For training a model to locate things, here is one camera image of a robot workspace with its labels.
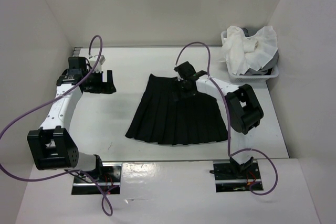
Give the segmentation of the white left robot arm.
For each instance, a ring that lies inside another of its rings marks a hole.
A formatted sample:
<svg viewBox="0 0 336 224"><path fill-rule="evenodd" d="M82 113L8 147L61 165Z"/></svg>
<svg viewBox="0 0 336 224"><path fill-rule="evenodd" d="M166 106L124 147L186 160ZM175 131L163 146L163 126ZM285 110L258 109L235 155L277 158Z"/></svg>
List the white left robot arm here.
<svg viewBox="0 0 336 224"><path fill-rule="evenodd" d="M86 172L93 182L104 177L102 160L97 154L85 154L78 150L69 134L76 105L85 92L113 94L112 71L107 71L103 81L101 67L104 56L70 57L68 68L56 81L56 101L39 129L29 131L27 141L38 170L77 169Z"/></svg>

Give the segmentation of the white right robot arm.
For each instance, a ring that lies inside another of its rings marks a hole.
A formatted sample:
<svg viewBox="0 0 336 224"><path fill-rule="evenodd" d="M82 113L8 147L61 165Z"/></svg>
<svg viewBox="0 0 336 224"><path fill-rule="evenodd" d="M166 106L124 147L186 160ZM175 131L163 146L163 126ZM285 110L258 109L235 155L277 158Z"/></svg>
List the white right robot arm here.
<svg viewBox="0 0 336 224"><path fill-rule="evenodd" d="M253 88L249 84L238 86L213 78L204 70L197 72L188 61L175 66L174 71L177 72L177 98L203 93L224 103L230 173L235 178L244 177L254 161L250 153L252 141L264 117Z"/></svg>

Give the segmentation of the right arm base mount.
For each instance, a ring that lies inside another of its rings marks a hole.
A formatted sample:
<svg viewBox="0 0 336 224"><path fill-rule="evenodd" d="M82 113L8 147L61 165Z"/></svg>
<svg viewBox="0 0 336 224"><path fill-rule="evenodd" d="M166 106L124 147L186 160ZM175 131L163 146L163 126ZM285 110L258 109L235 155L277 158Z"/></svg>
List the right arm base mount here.
<svg viewBox="0 0 336 224"><path fill-rule="evenodd" d="M256 161L241 173L234 172L229 161L213 161L213 168L209 171L214 175L217 193L249 191L263 191L263 183L259 166Z"/></svg>

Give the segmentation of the black pleated skirt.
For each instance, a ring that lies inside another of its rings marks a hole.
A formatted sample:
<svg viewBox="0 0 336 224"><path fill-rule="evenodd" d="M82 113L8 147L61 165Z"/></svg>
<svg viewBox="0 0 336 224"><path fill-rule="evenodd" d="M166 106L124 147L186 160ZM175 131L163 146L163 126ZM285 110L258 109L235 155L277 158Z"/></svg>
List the black pleated skirt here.
<svg viewBox="0 0 336 224"><path fill-rule="evenodd" d="M175 81L176 78L149 76L126 137L172 146L227 140L226 125L216 99L198 93L176 101Z"/></svg>

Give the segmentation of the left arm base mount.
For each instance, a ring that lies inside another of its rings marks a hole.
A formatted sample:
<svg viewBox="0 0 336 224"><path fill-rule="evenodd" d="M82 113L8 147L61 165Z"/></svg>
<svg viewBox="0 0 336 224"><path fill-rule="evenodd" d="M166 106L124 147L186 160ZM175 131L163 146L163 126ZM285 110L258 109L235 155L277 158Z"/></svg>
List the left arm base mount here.
<svg viewBox="0 0 336 224"><path fill-rule="evenodd" d="M121 163L103 163L99 176L91 175L104 193L118 195L121 189ZM100 191L95 183L83 173L72 175L72 195L99 195Z"/></svg>

